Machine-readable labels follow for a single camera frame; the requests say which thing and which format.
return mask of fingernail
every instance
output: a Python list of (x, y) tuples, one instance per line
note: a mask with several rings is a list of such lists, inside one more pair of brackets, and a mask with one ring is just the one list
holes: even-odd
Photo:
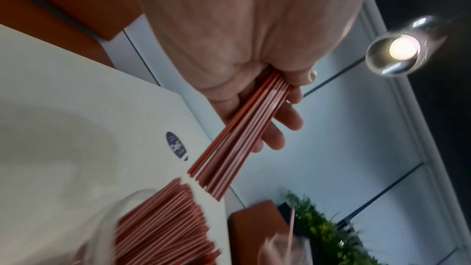
[(317, 78), (317, 72), (311, 71), (311, 73), (309, 73), (309, 79), (311, 80), (311, 82), (314, 82), (316, 78)]

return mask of hand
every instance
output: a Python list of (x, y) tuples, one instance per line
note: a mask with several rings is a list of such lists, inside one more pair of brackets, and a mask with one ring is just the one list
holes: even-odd
[[(363, 0), (140, 1), (170, 60), (224, 123), (274, 67), (297, 87), (275, 119), (299, 130), (303, 120), (292, 107), (303, 98), (299, 86), (315, 80), (312, 67), (347, 34)], [(274, 150), (285, 145), (273, 123), (262, 140)]]

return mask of dark blue sticker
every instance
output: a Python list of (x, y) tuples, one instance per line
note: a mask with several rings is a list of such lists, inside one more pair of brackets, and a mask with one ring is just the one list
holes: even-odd
[(167, 132), (167, 142), (170, 149), (172, 149), (173, 153), (176, 154), (179, 159), (188, 160), (188, 153), (185, 147), (174, 133)]

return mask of green plant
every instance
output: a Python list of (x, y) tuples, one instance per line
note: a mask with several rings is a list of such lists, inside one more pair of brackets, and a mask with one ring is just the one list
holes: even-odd
[(327, 220), (315, 209), (306, 196), (300, 199), (289, 192), (287, 201), (294, 207), (296, 217), (327, 265), (384, 265), (359, 244), (355, 232), (338, 229), (332, 220)]

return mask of light bulb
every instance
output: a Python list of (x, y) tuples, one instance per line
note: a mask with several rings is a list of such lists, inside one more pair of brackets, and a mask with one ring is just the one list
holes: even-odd
[(397, 60), (407, 60), (414, 57), (415, 54), (420, 52), (419, 41), (410, 36), (403, 34), (395, 39), (389, 47), (389, 54)]

